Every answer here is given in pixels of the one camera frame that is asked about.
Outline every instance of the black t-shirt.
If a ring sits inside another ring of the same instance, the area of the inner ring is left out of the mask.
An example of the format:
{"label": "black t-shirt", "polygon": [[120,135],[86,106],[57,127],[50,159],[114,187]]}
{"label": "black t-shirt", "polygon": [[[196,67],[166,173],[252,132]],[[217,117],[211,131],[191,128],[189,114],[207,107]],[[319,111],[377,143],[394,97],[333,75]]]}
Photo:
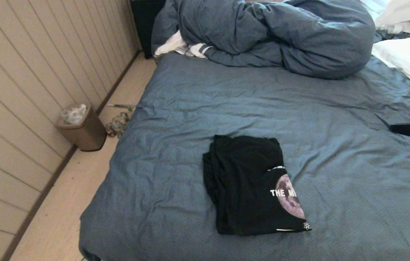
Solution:
{"label": "black t-shirt", "polygon": [[276,139],[216,135],[203,162],[218,233],[250,236],[311,230]]}

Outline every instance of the floor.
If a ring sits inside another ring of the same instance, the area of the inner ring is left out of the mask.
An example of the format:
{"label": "floor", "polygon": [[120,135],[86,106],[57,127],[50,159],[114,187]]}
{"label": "floor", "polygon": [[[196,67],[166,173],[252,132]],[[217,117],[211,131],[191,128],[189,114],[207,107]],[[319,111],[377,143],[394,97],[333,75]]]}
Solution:
{"label": "floor", "polygon": [[[141,53],[122,79],[109,104],[137,104],[156,65]],[[105,107],[99,117],[107,124],[122,108]],[[75,152],[39,208],[16,248],[12,261],[80,261],[79,216],[108,172],[118,139],[107,137],[97,152]]]}

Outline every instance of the wall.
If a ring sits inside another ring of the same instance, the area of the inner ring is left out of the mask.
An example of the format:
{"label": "wall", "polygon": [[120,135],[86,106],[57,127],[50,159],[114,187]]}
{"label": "wall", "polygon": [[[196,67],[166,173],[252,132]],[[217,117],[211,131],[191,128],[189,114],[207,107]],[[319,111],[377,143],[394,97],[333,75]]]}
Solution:
{"label": "wall", "polygon": [[53,126],[97,108],[138,50],[125,0],[0,0],[0,259],[71,144]]}

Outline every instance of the brown trash can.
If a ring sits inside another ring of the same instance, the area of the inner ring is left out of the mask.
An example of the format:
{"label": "brown trash can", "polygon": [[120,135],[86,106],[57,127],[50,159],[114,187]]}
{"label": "brown trash can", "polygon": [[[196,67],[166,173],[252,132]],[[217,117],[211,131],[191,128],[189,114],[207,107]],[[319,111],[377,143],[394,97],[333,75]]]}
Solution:
{"label": "brown trash can", "polygon": [[[80,106],[81,104],[73,104],[66,109],[79,108]],[[107,138],[107,131],[91,105],[86,104],[86,111],[79,123],[68,124],[64,120],[63,117],[60,117],[56,126],[69,142],[79,147],[83,152],[93,152],[102,148]]]}

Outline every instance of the mattress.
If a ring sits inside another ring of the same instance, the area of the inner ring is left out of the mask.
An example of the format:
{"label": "mattress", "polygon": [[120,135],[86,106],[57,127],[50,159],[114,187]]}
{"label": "mattress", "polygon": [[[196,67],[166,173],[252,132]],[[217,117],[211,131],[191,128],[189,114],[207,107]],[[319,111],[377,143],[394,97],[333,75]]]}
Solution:
{"label": "mattress", "polygon": [[[371,57],[317,79],[162,57],[81,216],[89,261],[410,260],[410,80]],[[218,234],[203,180],[214,135],[276,138],[312,230]]]}

